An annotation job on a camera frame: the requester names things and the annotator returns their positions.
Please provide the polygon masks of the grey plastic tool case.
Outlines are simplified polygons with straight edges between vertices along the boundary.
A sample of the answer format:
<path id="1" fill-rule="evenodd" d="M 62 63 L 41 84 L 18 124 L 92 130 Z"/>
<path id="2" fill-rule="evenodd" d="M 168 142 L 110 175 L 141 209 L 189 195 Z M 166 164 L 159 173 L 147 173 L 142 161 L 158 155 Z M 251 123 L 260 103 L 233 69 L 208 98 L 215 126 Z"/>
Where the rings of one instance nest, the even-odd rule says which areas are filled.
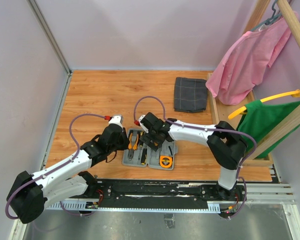
<path id="1" fill-rule="evenodd" d="M 141 129 L 137 129 L 137 128 L 130 128 L 128 130 L 128 134 L 127 134 L 128 138 L 129 138 L 129 135 L 131 132 L 133 132 L 134 134 L 136 132 L 139 132 L 139 134 L 140 134 L 140 132 L 143 132 L 143 131 Z M 168 147 L 172 148 L 173 163 L 172 163 L 171 168 L 163 168 L 160 166 L 160 155 L 169 154 L 170 152 L 169 152 Z M 144 148 L 147 149 L 147 158 L 146 158 L 145 165 L 141 165 L 141 154 L 142 154 L 142 150 Z M 134 152 L 133 158 L 131 160 L 128 159 L 128 149 L 124 150 L 121 163 L 124 166 L 129 166 L 129 167 L 145 168 L 146 166 L 148 166 L 149 168 L 152 168 L 152 169 L 171 171 L 174 169 L 174 164 L 175 164 L 174 160 L 175 160 L 175 155 L 177 153 L 178 153 L 178 147 L 174 141 L 172 141 L 172 142 L 165 141 L 162 144 L 162 147 L 160 147 L 157 151 L 152 150 L 145 143 L 143 143 L 143 146 L 140 147 L 139 143 L 138 143 L 138 148 Z"/>

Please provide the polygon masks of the yellow tape measure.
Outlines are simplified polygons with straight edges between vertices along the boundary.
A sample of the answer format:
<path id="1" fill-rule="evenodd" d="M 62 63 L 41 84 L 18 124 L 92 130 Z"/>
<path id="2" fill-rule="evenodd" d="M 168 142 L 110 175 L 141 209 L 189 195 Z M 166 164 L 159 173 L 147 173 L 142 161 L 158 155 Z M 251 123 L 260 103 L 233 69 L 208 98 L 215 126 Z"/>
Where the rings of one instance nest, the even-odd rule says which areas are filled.
<path id="1" fill-rule="evenodd" d="M 162 168 L 165 169 L 169 169 L 172 167 L 173 165 L 173 152 L 172 152 L 172 148 L 169 146 L 169 154 L 161 154 L 159 157 L 159 165 Z"/>

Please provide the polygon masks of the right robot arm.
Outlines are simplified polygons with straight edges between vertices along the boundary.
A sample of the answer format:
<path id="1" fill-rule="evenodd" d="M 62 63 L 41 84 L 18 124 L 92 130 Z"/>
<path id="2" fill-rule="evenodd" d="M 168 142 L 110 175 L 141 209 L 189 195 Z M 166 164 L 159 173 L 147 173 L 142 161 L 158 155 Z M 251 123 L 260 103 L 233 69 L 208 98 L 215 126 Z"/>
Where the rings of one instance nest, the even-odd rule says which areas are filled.
<path id="1" fill-rule="evenodd" d="M 245 155 L 247 143 L 226 121 L 216 125 L 199 125 L 174 118 L 166 121 L 149 112 L 139 118 L 144 130 L 140 140 L 152 150 L 160 149 L 164 142 L 187 141 L 208 147 L 220 165 L 216 184 L 217 196 L 230 199 L 235 193 L 239 163 Z"/>

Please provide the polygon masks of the orange black pliers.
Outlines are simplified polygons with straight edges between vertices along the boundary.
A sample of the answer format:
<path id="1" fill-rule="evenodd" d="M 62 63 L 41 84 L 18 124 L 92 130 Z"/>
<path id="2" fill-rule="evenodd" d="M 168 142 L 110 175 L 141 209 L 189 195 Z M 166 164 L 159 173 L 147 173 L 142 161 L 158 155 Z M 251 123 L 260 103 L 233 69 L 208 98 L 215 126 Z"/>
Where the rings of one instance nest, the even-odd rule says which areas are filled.
<path id="1" fill-rule="evenodd" d="M 139 132 L 129 134 L 129 145 L 128 145 L 128 159 L 131 160 L 134 156 L 134 152 L 138 149 L 139 143 Z"/>

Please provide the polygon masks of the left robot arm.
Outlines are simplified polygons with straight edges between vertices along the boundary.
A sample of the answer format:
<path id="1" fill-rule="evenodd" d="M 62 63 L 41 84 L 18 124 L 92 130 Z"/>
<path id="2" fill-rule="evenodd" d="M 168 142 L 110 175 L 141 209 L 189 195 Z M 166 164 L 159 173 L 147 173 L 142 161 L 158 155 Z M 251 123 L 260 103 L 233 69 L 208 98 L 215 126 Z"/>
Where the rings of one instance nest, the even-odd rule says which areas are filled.
<path id="1" fill-rule="evenodd" d="M 59 163 L 44 170 L 19 173 L 6 198 L 6 209 L 12 209 L 23 224 L 37 219 L 51 205 L 69 197 L 84 195 L 91 198 L 97 193 L 94 177 L 88 169 L 106 161 L 108 156 L 128 148 L 126 129 L 110 123 L 102 132 L 84 143 Z"/>

